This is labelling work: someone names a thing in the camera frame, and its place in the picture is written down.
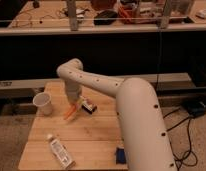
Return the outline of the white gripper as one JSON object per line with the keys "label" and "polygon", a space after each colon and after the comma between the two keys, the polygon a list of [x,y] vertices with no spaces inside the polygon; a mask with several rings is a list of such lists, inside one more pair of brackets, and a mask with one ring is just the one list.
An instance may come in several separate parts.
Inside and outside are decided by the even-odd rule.
{"label": "white gripper", "polygon": [[71,104],[74,104],[79,100],[82,94],[82,88],[75,85],[65,85],[65,93],[67,95],[68,101]]}

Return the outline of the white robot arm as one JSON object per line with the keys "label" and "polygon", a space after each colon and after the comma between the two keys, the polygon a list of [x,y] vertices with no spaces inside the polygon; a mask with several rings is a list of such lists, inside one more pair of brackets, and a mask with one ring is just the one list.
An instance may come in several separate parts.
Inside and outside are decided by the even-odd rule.
{"label": "white robot arm", "polygon": [[148,81],[85,72],[77,58],[56,72],[71,104],[79,100],[81,86],[116,100],[128,171],[177,171],[158,97]]}

